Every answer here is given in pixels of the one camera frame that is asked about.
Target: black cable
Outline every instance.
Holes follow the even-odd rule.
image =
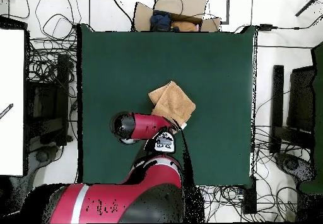
[[[61,157],[62,157],[62,155],[63,155],[63,152],[64,152],[64,146],[62,147],[62,153],[61,153],[61,156],[60,156],[58,159],[54,160],[54,161],[58,161],[58,160],[60,160],[60,159],[61,159]]]
[[[182,12],[183,12],[183,9],[184,9],[184,3],[183,3],[183,0],[180,0],[180,2],[182,3],[182,10],[180,11],[180,14],[178,15],[178,17],[180,16],[180,15],[182,15]]]
[[[69,101],[71,102],[71,110],[69,111],[69,122],[71,123],[71,127],[72,127],[72,132],[74,134],[74,137],[76,138],[76,140],[78,140],[78,137],[75,135],[75,132],[74,132],[74,127],[73,127],[73,123],[71,121],[71,116],[72,116],[72,113],[73,111],[75,111],[76,109],[73,108],[73,106],[75,105],[75,103],[78,101],[78,100],[75,100],[74,103],[72,103],[72,100],[71,98],[69,98]]]
[[[28,0],[26,0],[27,2],[27,7],[28,7],[28,14],[26,17],[20,17],[20,16],[16,16],[16,15],[10,15],[10,14],[3,14],[3,15],[0,15],[0,16],[8,16],[8,18],[11,16],[11,17],[15,17],[15,18],[19,18],[19,19],[27,19],[30,15],[30,8],[29,8],[29,2]]]
[[[309,29],[310,27],[312,27],[315,23],[318,22],[319,19],[322,19],[323,15],[320,15],[319,17],[317,17],[317,19],[309,26],[307,27],[291,27],[291,28],[285,28],[285,27],[274,27],[273,29],[284,29],[284,30],[302,30],[302,29]]]
[[[134,26],[134,21],[131,20],[131,18],[129,17],[129,15],[120,7],[120,5],[118,4],[118,2],[116,0],[114,0],[114,3],[118,6],[118,8],[128,17],[128,19],[131,22],[131,31],[135,32],[136,31],[136,27]]]
[[[278,212],[279,212],[280,216],[283,218],[283,220],[284,220],[285,222],[288,222],[288,220],[287,220],[286,218],[284,218],[284,216],[283,216],[283,215],[282,215],[282,213],[281,213],[281,210],[280,210],[280,207],[279,207],[279,201],[278,201],[278,195],[279,195],[279,193],[280,193],[282,190],[285,190],[285,189],[293,190],[293,191],[295,191],[297,194],[299,193],[299,191],[298,191],[298,190],[296,190],[296,189],[294,189],[294,188],[292,188],[292,187],[289,187],[289,186],[285,186],[285,187],[283,187],[283,188],[280,188],[280,189],[277,191],[277,194],[276,194],[276,203],[278,204],[278,205],[277,205]]]
[[[258,110],[259,110],[263,105],[265,105],[266,103],[270,102],[272,98],[273,98],[273,97],[271,97],[269,100],[267,100],[267,101],[266,101],[266,102],[264,102],[262,105],[260,105],[260,106],[258,107],[258,109],[256,110],[255,114],[257,115]]]

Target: green table surface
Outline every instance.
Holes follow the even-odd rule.
[[[254,27],[238,34],[81,29],[83,182],[127,177],[141,143],[120,144],[110,118],[150,114],[148,93],[174,81],[196,104],[184,129],[195,183],[250,184]],[[175,137],[182,163],[182,139]]]

